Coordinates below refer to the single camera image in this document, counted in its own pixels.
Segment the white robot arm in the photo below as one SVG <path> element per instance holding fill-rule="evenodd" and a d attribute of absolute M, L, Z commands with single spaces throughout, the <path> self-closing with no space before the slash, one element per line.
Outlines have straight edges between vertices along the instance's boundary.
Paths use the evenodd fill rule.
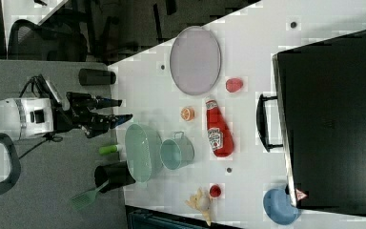
<path fill-rule="evenodd" d="M 13 141 L 48 137 L 81 129 L 86 138 L 103 135 L 132 119 L 132 114 L 98 114 L 96 110 L 119 107 L 121 100 L 67 92 L 70 107 L 64 110 L 48 98 L 0 100 L 0 134 Z"/>

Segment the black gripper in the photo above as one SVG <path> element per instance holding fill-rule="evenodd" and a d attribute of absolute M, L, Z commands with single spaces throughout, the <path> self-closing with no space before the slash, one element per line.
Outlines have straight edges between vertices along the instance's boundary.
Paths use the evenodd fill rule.
<path fill-rule="evenodd" d="M 53 128 L 56 133 L 81 129 L 87 138 L 93 138 L 93 133 L 106 133 L 132 119 L 132 114 L 97 114 L 93 117 L 93 109 L 120 107 L 122 100 L 95 99 L 91 94 L 74 92 L 67 92 L 66 98 L 69 108 L 56 109 L 53 113 Z"/>

